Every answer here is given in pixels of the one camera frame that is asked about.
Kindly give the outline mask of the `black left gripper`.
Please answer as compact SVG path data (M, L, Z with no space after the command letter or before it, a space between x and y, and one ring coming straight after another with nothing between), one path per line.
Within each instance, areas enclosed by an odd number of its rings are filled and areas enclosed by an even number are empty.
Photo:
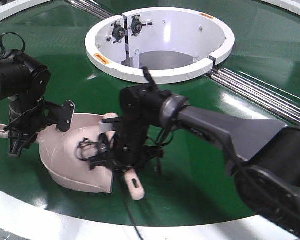
M45 98L30 100L16 97L9 101L9 124L6 130L9 138L10 157L19 158L24 149L36 141L38 132L46 128Z

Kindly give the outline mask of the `grey black right arm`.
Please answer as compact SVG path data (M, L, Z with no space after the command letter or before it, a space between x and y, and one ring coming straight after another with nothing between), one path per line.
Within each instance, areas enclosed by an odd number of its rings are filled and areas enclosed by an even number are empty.
M114 137L99 135L89 167L128 171L160 161L174 131L186 130L222 150L226 173L251 210L300 238L300 126L191 106L142 71L146 83L120 91L121 117L104 121Z

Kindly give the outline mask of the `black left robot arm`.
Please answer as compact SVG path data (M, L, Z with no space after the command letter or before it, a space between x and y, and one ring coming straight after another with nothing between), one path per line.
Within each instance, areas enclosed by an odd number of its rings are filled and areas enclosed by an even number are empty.
M22 49L6 50L0 35L0 101L9 99L9 155L19 158L47 126L44 94L51 73Z

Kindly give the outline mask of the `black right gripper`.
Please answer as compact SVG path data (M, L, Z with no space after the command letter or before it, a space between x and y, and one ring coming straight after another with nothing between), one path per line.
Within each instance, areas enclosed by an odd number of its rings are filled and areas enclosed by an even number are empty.
M106 167L111 170L130 170L141 168L146 162L164 156L163 148L155 143L145 145L148 139L148 124L122 127L115 132L111 145L105 133L98 136L96 155L88 158L89 169Z

